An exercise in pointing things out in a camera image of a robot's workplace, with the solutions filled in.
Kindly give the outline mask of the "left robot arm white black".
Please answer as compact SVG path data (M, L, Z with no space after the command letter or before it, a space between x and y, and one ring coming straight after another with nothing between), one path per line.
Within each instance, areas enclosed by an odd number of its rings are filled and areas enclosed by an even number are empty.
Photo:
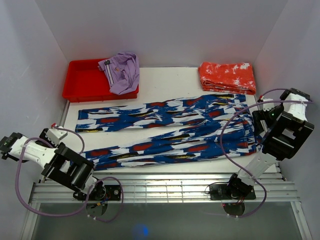
M106 195L106 187L93 176L94 164L62 142L70 132L53 125L43 129L39 139L28 143L25 135L13 132L1 139L0 153L4 160L10 158L18 162L25 148L23 163L31 161L40 165L43 176L74 191L73 197L79 201L84 201L88 193L100 200Z

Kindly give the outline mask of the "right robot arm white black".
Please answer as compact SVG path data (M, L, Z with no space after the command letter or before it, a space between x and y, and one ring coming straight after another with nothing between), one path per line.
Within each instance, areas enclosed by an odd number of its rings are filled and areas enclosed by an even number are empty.
M260 150L249 164L231 175L225 192L232 198L244 199L256 180L272 165L291 159L314 130L306 118L310 95L298 89L286 89L275 105L272 99L258 100L262 107L252 112L254 135L264 133Z

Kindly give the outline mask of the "blue white red patterned trousers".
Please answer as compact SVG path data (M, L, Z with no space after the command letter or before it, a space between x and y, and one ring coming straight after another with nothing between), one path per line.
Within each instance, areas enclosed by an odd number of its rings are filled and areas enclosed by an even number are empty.
M210 161L256 153L253 117L243 94L205 94L138 105L81 109L77 133L180 128L140 141L92 149L84 157L97 171Z

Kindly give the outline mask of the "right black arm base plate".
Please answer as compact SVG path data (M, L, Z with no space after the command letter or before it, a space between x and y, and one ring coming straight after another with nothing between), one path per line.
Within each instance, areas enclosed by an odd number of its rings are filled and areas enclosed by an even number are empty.
M256 194L252 187L238 189L228 182L214 182L209 184L204 193L210 195L211 200L255 200Z

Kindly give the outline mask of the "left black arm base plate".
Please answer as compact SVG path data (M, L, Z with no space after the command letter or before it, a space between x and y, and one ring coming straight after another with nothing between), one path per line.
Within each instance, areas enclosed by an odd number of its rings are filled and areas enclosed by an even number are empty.
M98 184L93 188L89 194L89 201L120 201L121 200L121 187L119 184L110 185Z

